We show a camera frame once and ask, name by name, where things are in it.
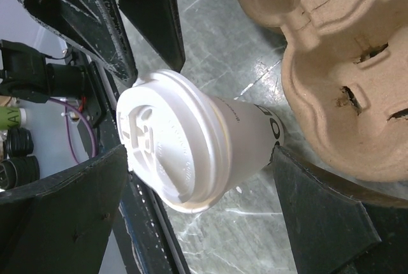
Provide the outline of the white plastic cup lid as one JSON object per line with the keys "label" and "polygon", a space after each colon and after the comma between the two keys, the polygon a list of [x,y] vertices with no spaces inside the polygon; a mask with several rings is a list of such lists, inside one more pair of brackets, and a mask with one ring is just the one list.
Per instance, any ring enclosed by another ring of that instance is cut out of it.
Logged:
{"label": "white plastic cup lid", "polygon": [[170,208],[201,213],[222,198],[230,136],[220,109],[187,78],[160,69],[137,79],[116,119],[129,169]]}

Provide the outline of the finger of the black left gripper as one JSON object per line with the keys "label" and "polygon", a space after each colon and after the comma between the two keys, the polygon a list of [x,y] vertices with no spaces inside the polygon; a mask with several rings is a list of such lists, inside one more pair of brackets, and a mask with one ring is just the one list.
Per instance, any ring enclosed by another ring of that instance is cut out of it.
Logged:
{"label": "finger of the black left gripper", "polygon": [[104,65],[122,83],[138,76],[116,0],[17,0],[35,21]]}
{"label": "finger of the black left gripper", "polygon": [[174,71],[186,61],[177,0],[119,0],[119,8]]}

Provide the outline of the white paper cup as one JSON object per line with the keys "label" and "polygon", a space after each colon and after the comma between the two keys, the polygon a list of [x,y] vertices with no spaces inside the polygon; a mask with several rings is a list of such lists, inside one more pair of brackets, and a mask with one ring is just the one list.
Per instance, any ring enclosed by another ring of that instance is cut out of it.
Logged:
{"label": "white paper cup", "polygon": [[274,112],[264,106],[211,96],[221,112],[231,149],[231,164],[225,191],[267,167],[273,149],[284,144],[284,127]]}

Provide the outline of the brown pulp cup carrier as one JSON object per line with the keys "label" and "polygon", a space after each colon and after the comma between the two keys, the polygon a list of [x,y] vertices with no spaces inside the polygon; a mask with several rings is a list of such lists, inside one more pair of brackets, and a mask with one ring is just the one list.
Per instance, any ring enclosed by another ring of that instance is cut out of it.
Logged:
{"label": "brown pulp cup carrier", "polygon": [[281,82],[303,134],[293,151],[407,198],[407,0],[238,0],[283,34]]}

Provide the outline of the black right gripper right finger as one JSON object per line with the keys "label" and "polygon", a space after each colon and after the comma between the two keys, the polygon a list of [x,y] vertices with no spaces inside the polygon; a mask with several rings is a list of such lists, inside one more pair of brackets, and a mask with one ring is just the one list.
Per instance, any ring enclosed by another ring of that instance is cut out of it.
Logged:
{"label": "black right gripper right finger", "polygon": [[373,191],[282,146],[271,167],[298,273],[407,273],[407,200]]}

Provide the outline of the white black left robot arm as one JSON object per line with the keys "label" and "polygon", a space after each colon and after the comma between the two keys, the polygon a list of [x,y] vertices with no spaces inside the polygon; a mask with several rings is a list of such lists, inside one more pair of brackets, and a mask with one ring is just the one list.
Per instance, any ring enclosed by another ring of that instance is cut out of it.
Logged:
{"label": "white black left robot arm", "polygon": [[[177,0],[17,0],[32,18],[72,48],[100,62],[126,86],[138,71],[125,32],[129,20],[162,60],[180,71],[186,56]],[[87,68],[23,43],[1,41],[1,94],[33,103],[89,97]]]}

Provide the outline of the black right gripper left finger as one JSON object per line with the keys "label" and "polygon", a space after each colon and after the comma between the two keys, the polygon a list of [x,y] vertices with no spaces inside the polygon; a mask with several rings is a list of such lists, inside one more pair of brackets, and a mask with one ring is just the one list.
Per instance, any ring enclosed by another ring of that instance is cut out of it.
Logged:
{"label": "black right gripper left finger", "polygon": [[1,193],[1,273],[98,273],[124,189],[117,145]]}

